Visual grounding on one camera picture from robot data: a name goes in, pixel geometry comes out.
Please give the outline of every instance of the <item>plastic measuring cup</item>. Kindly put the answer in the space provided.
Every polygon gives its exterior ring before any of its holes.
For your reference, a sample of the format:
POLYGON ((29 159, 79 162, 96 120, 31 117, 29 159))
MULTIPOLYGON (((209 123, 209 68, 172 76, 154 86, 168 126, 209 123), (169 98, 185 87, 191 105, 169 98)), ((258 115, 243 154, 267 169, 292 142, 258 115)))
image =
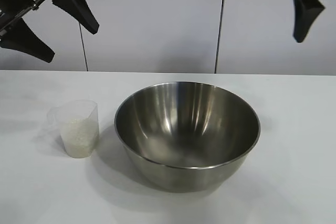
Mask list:
POLYGON ((91 155, 99 139, 98 106, 95 102, 72 101, 51 109, 48 117, 55 119, 70 157, 91 155))

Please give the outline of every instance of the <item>white tabletop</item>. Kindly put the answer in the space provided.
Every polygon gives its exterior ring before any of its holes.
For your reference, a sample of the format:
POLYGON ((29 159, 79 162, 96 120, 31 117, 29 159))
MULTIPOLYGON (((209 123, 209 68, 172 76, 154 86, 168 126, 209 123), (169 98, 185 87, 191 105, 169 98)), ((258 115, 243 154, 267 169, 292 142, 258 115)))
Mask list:
POLYGON ((336 77, 0 71, 1 224, 336 223, 336 77), (261 135, 215 191, 155 190, 112 126, 134 91, 169 81, 213 84, 245 99, 261 135), (101 146, 74 159, 46 123, 50 108, 98 103, 101 146))

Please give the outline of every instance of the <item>bowl rim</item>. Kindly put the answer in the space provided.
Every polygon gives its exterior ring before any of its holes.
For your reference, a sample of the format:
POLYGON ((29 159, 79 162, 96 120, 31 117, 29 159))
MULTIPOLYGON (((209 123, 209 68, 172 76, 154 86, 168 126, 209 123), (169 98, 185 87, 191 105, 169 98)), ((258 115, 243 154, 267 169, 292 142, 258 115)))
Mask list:
POLYGON ((158 84, 154 84, 154 85, 151 85, 151 86, 148 86, 148 87, 145 87, 143 89, 140 89, 138 91, 136 91, 135 93, 129 95, 118 107, 117 111, 116 111, 116 114, 114 115, 114 121, 113 121, 113 124, 114 124, 114 130, 118 136, 118 139, 119 141, 123 144, 124 147, 126 147, 128 150, 130 150, 132 153, 134 153, 136 156, 138 156, 139 158, 141 159, 144 159, 150 163, 153 163, 153 164, 156 164, 156 165, 160 165, 160 166, 164 166, 164 167, 168 167, 168 168, 172 168, 172 169, 182 169, 182 170, 204 170, 204 169, 211 169, 211 168, 216 168, 216 167, 221 167, 221 166, 224 166, 224 165, 228 165, 228 164, 231 164, 243 157, 245 157, 255 146, 256 144, 258 143, 259 141, 259 137, 260 137, 260 120, 259 120, 259 117, 256 113, 256 111, 251 107, 251 105, 249 103, 247 103, 243 98, 241 98, 240 96, 236 95, 235 93, 232 93, 231 91, 228 91, 226 89, 223 89, 221 87, 218 87, 218 86, 215 86, 215 85, 212 85, 212 84, 207 84, 207 83, 202 83, 202 82, 194 82, 194 81, 171 81, 171 82, 164 82, 164 83, 158 83, 158 84), (253 114, 255 115, 256 119, 257 119, 257 123, 258 123, 258 133, 257 133, 257 136, 256 136, 256 139, 254 140, 253 144, 250 146, 249 149, 247 149, 244 153, 240 154, 239 156, 229 160, 229 161, 226 161, 224 163, 220 163, 220 164, 217 164, 217 165, 211 165, 211 166, 202 166, 202 167, 188 167, 188 166, 174 166, 174 165, 165 165, 165 164, 162 164, 160 162, 157 162, 157 161, 154 161, 152 159, 149 159, 147 157, 144 157, 142 155, 140 155, 139 153, 137 153, 135 150, 133 150, 131 147, 128 146, 128 144, 125 143, 125 141, 122 139, 122 137, 120 136, 119 132, 118 132, 118 129, 117 129, 117 124, 116 124, 116 121, 117 121, 117 116, 119 114, 119 111, 120 109, 122 108, 122 106, 133 96, 135 96, 136 94, 142 92, 142 91, 145 91, 147 89, 151 89, 151 88, 154 88, 154 87, 157 87, 157 86, 163 86, 163 85, 167 85, 167 84, 177 84, 177 83, 193 83, 193 84, 202 84, 202 85, 206 85, 206 86, 209 86, 209 87, 213 87, 213 88, 217 88, 217 89, 222 89, 226 92, 229 92, 230 94, 238 97, 242 102, 244 102, 246 105, 248 105, 248 107, 252 110, 253 114))

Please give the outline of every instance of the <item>stainless steel bowl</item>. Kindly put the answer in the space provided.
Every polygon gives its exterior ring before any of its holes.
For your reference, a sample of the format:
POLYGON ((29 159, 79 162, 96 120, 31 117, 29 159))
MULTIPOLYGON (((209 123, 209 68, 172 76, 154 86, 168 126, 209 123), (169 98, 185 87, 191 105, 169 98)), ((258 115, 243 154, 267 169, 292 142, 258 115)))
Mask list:
POLYGON ((170 191, 218 185, 238 170, 259 138, 255 111, 207 84, 172 82, 128 97, 115 129, 145 177, 170 191))

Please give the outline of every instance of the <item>white wall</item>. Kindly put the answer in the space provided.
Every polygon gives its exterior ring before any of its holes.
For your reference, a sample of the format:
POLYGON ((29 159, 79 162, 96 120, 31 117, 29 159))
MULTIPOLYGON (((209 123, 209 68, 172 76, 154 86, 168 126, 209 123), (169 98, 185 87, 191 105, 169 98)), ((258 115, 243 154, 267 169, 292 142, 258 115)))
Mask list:
POLYGON ((293 0, 225 0, 218 73, 336 74, 336 0, 302 44, 292 37, 293 0))
POLYGON ((87 0, 89 70, 214 72, 222 0, 87 0))

